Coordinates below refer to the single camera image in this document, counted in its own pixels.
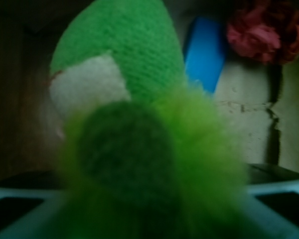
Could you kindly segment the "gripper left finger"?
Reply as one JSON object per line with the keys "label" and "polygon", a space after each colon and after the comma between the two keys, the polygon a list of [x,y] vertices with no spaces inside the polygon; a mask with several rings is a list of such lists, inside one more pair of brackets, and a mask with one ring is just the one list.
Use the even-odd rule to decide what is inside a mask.
{"label": "gripper left finger", "polygon": [[58,210],[64,182],[54,171],[25,172],[0,180],[0,239],[34,238]]}

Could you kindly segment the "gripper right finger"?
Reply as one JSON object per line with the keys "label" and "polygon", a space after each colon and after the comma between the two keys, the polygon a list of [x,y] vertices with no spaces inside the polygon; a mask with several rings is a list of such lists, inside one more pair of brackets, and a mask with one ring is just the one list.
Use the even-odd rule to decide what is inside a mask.
{"label": "gripper right finger", "polygon": [[299,239],[299,173],[249,164],[242,239]]}

